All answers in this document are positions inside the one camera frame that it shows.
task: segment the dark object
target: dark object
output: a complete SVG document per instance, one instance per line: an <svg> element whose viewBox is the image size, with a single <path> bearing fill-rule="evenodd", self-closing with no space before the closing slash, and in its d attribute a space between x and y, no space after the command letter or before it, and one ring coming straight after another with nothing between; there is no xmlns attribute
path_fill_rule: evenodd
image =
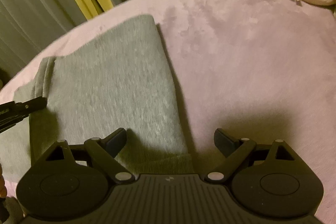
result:
<svg viewBox="0 0 336 224"><path fill-rule="evenodd" d="M321 224L322 183L282 140L260 145L217 129L227 159L215 170L137 180L114 159L126 140L119 128L83 145L54 143L17 186L22 223Z"/></svg>
<svg viewBox="0 0 336 224"><path fill-rule="evenodd" d="M6 71L0 68L0 79L2 81L2 87L4 87L11 80L11 78L12 77Z"/></svg>
<svg viewBox="0 0 336 224"><path fill-rule="evenodd" d="M9 218L9 212L4 206L4 201L6 201L5 198L0 198L0 221L4 223Z"/></svg>
<svg viewBox="0 0 336 224"><path fill-rule="evenodd" d="M47 99L37 97L24 103L14 101L0 105L0 133L13 127L30 113L41 110L47 106ZM4 223L9 217L9 213L4 207L5 198L0 198L0 220Z"/></svg>

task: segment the gray cloth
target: gray cloth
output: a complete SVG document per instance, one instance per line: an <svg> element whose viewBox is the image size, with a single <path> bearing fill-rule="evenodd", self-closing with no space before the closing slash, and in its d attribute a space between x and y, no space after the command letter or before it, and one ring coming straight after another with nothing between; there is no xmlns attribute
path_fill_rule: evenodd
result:
<svg viewBox="0 0 336 224"><path fill-rule="evenodd" d="M32 163L58 139L80 144L123 127L129 139L116 159L132 173L193 171L173 79L150 15L108 30L73 54L43 59L35 80L15 99L28 91L31 98L48 98L47 108L29 117ZM3 173L10 181L29 168L27 121L21 123L1 136Z"/></svg>
<svg viewBox="0 0 336 224"><path fill-rule="evenodd" d="M23 211L16 198L7 197L4 205L9 212L9 218L4 222L4 224L16 224L23 220Z"/></svg>

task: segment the bed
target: bed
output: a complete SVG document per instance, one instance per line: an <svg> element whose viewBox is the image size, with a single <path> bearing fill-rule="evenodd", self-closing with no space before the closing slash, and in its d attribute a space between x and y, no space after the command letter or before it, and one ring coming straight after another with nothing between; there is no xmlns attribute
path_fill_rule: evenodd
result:
<svg viewBox="0 0 336 224"><path fill-rule="evenodd" d="M336 25L328 8L293 0L130 0L53 42L1 90L0 103L35 77L42 58L68 55L139 14L151 14L162 36L196 171L224 160L213 144L216 128L257 143L283 139L324 185L316 216L334 223ZM16 184L6 185L15 195Z"/></svg>

